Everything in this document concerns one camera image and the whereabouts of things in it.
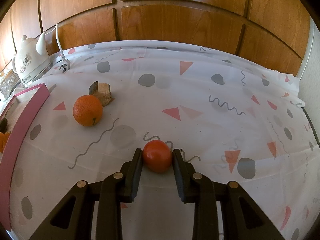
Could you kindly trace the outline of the red tomato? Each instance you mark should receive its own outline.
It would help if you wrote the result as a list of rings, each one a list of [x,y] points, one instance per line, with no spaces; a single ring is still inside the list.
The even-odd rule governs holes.
[[[172,152],[161,140],[148,142],[143,148],[144,165],[156,173],[164,173],[171,166]]]

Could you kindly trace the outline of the orange carrot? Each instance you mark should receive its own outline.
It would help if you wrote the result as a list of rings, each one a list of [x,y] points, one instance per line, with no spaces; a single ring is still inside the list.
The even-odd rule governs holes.
[[[11,132],[0,133],[0,152],[3,153]]]

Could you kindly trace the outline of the white patterned tablecloth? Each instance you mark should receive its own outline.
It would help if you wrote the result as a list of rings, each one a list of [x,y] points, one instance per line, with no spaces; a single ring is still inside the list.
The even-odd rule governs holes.
[[[319,144],[299,79],[222,51],[124,41],[68,51],[38,80],[49,92],[18,154],[10,189],[14,235],[28,239],[80,180],[101,181],[135,149],[161,140],[213,181],[237,181],[285,239],[319,214]],[[92,126],[73,117],[95,82],[113,101]]]

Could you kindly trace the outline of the orange tangerine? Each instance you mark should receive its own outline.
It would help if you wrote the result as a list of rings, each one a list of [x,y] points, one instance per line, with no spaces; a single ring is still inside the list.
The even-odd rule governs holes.
[[[79,97],[73,106],[73,117],[82,126],[92,127],[103,116],[103,106],[93,95]]]

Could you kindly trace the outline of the dark oval fruit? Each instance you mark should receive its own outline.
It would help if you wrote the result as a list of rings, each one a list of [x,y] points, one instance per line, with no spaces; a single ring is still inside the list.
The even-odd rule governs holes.
[[[8,121],[6,118],[0,120],[0,132],[5,133],[7,131]]]

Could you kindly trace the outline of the pink white shallow box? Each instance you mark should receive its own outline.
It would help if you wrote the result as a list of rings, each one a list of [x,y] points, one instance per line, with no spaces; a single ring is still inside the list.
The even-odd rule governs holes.
[[[1,158],[1,224],[5,230],[11,230],[9,200],[16,159],[29,127],[49,95],[44,83],[35,85],[14,95],[3,112],[10,113],[8,123],[13,124]]]

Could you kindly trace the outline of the brown cut wedge piece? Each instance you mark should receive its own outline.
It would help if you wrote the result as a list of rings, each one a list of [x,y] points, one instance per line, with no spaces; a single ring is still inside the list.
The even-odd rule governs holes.
[[[89,95],[95,96],[103,107],[109,105],[112,99],[111,87],[108,83],[93,82],[89,87]]]

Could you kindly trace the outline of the glass tissue box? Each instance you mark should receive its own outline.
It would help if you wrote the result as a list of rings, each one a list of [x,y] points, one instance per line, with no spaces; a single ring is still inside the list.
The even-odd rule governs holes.
[[[10,96],[12,91],[16,88],[16,86],[20,82],[21,82],[20,78],[13,70],[10,70],[6,75],[1,77],[1,87],[0,87],[1,100],[2,101],[7,100],[7,98]]]

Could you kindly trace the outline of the white ceramic electric kettle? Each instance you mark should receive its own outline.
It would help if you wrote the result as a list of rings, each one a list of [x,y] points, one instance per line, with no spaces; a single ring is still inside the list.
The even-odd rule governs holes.
[[[24,86],[38,79],[51,63],[45,36],[46,33],[42,33],[35,39],[23,35],[20,48],[12,59],[12,69]]]

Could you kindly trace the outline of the wooden panel cabinet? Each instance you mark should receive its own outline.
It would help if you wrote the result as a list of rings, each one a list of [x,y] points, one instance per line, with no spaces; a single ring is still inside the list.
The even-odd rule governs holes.
[[[300,0],[8,0],[1,6],[1,67],[23,35],[46,37],[47,51],[117,40],[161,40],[237,55],[296,75],[306,55],[310,15]]]

